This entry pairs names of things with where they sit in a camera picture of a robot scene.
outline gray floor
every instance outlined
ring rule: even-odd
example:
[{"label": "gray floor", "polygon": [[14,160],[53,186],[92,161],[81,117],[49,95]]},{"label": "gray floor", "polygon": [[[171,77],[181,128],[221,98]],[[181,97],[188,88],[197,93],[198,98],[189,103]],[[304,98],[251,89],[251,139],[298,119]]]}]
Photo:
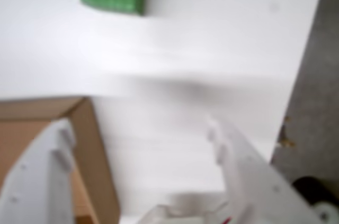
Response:
[{"label": "gray floor", "polygon": [[339,195],[339,0],[320,0],[273,165],[290,181],[311,175]]}]

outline cardboard box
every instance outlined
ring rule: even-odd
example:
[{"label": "cardboard box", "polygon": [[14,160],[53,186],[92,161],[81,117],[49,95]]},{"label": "cardboard box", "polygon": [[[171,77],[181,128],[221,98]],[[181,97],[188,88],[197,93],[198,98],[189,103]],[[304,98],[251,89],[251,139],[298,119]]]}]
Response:
[{"label": "cardboard box", "polygon": [[0,186],[18,157],[52,120],[67,117],[77,144],[72,173],[77,222],[118,224],[120,208],[90,98],[0,102]]}]

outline white plastic part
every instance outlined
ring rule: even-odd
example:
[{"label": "white plastic part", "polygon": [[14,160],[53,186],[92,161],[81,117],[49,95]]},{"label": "white plastic part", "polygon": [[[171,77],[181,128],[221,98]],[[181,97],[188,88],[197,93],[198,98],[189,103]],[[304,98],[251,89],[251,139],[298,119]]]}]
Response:
[{"label": "white plastic part", "polygon": [[51,123],[8,173],[0,195],[1,224],[73,224],[69,173],[75,137],[67,119]]},{"label": "white plastic part", "polygon": [[314,211],[324,224],[339,224],[339,209],[330,202],[318,202],[313,205]]},{"label": "white plastic part", "polygon": [[209,139],[224,175],[229,202],[202,216],[171,214],[158,205],[138,224],[321,224],[320,219],[291,186],[229,122],[210,119]]}]

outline black object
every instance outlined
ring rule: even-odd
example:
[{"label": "black object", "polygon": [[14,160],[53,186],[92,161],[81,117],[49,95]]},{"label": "black object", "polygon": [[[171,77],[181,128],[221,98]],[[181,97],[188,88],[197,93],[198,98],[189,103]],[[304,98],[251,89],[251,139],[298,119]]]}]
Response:
[{"label": "black object", "polygon": [[339,206],[339,200],[314,177],[302,177],[297,179],[292,185],[311,205],[326,201]]}]

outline white surface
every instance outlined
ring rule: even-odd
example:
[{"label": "white surface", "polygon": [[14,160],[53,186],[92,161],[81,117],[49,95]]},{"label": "white surface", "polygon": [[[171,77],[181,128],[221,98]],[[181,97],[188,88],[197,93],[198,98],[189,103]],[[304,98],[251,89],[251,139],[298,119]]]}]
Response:
[{"label": "white surface", "polygon": [[[79,0],[0,2],[1,98],[119,97],[96,106],[124,214],[142,214],[168,195],[222,189],[200,133],[205,109],[222,111],[271,157],[317,5],[147,0],[147,16],[137,17]],[[117,75],[212,84],[213,97],[135,89],[138,81]]]}]

